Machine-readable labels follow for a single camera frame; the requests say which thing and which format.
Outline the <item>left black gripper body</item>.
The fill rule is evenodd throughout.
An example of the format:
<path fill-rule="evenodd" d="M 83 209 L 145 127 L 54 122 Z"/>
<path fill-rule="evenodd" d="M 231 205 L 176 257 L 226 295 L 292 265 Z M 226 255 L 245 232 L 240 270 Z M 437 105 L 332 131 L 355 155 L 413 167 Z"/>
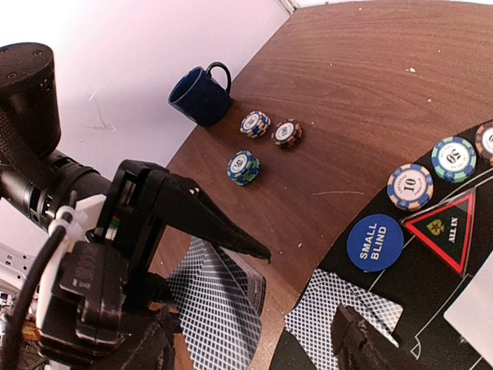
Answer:
<path fill-rule="evenodd" d="M 41 332 L 40 352 L 49 358 L 111 358 L 127 335 L 125 320 L 151 310 L 150 304 L 169 297 L 164 278 L 149 271 L 165 228 L 154 203 L 167 169 L 135 160 L 123 161 L 113 180 L 94 169 L 67 163 L 58 170 L 57 181 L 43 198 L 53 220 L 62 202 L 75 194 L 79 200 L 97 194 L 106 196 L 96 228 L 83 240 L 97 244 L 105 253 L 101 274 L 91 288 L 90 303 L 82 311 L 77 327 L 49 325 Z"/>

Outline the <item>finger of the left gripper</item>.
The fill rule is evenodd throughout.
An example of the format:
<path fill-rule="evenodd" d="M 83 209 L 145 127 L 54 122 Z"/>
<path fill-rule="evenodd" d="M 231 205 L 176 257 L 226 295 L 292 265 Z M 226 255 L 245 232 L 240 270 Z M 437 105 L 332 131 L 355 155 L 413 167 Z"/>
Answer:
<path fill-rule="evenodd" d="M 238 227 L 193 179 L 165 176 L 154 211 L 164 224 L 230 251 L 264 260 L 270 250 Z"/>

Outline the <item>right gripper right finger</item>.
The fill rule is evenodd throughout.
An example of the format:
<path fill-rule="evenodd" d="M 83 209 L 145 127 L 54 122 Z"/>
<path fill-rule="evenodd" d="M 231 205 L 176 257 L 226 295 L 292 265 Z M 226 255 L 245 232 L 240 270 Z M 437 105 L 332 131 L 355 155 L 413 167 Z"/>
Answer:
<path fill-rule="evenodd" d="M 394 346 L 351 306 L 337 306 L 330 337 L 340 369 L 418 368 L 417 361 Z"/>

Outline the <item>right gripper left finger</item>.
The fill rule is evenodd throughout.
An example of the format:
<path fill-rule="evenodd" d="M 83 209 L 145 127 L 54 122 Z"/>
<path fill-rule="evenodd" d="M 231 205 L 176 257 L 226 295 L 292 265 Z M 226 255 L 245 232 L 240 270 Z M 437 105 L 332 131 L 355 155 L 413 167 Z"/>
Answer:
<path fill-rule="evenodd" d="M 144 310 L 125 320 L 124 342 L 111 356 L 111 369 L 174 369 L 178 314 L 169 306 Z"/>

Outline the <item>blue-backed playing card deck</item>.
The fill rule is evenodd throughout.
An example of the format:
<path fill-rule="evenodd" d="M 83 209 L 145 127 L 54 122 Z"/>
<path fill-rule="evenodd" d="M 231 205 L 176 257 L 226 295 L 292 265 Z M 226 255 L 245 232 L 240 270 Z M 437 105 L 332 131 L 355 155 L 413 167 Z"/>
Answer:
<path fill-rule="evenodd" d="M 266 279 L 239 254 L 193 237 L 168 278 L 196 369 L 247 369 L 260 341 Z"/>

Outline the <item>blue small blind button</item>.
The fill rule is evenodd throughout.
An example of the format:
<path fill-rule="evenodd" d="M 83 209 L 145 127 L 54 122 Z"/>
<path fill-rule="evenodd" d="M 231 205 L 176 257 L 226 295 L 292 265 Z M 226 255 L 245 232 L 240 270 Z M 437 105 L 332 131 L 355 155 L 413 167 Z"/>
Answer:
<path fill-rule="evenodd" d="M 347 237 L 347 256 L 365 272 L 380 272 L 392 266 L 404 248 L 399 223 L 384 214 L 371 214 L 359 220 Z"/>

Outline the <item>white blue poker chip stack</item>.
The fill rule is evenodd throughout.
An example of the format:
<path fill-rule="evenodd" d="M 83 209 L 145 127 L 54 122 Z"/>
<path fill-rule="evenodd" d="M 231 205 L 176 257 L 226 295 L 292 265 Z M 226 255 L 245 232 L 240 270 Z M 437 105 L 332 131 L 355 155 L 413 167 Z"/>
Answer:
<path fill-rule="evenodd" d="M 240 132 L 249 138 L 256 139 L 270 128 L 271 120 L 263 112 L 256 110 L 249 113 L 240 124 Z"/>

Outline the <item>ace of diamonds card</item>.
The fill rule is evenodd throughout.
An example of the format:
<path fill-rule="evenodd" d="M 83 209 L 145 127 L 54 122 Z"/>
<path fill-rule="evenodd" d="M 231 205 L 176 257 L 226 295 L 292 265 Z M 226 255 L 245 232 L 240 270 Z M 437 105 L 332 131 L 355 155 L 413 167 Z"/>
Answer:
<path fill-rule="evenodd" d="M 492 365 L 492 254 L 447 309 L 444 318 Z"/>

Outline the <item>brown 100 poker chip stack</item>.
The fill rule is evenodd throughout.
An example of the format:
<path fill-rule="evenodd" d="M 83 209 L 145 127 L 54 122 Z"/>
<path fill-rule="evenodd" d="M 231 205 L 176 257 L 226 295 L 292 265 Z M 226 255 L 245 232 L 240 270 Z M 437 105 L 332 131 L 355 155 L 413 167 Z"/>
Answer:
<path fill-rule="evenodd" d="M 289 148 L 300 142 L 303 135 L 302 126 L 295 119 L 286 119 L 276 125 L 271 133 L 271 141 L 282 148 Z"/>

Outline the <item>red black triangular all-in marker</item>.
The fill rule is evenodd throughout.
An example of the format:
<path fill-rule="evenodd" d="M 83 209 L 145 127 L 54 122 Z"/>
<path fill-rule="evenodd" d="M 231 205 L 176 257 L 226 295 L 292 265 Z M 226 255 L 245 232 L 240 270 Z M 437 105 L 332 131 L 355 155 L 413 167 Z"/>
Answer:
<path fill-rule="evenodd" d="M 475 222 L 476 190 L 401 220 L 401 226 L 432 250 L 456 274 L 465 275 Z"/>

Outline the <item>single white blue poker chip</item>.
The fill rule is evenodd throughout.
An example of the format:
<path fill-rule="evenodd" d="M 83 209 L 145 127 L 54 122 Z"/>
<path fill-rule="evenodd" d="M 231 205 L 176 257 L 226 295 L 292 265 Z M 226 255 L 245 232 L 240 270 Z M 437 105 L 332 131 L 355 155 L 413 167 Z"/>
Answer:
<path fill-rule="evenodd" d="M 430 172 L 422 165 L 407 163 L 388 178 L 387 195 L 395 207 L 416 211 L 427 204 L 434 193 Z"/>

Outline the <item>single green blue poker chip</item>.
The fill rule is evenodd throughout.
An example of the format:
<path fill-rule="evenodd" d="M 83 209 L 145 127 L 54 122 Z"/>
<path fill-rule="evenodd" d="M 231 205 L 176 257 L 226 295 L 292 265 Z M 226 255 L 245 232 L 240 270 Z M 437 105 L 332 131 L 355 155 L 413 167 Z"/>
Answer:
<path fill-rule="evenodd" d="M 469 141 L 459 136 L 449 136 L 434 146 L 431 162 L 441 179 L 449 183 L 461 183 L 474 173 L 477 156 Z"/>

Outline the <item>single brown 100 poker chip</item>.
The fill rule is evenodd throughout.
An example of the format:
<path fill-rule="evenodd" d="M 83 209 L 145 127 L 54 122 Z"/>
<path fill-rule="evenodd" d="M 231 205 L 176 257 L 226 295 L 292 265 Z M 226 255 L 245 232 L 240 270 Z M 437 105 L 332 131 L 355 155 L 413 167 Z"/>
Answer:
<path fill-rule="evenodd" d="M 493 122 L 482 123 L 475 133 L 475 147 L 478 155 L 490 165 L 493 164 Z"/>

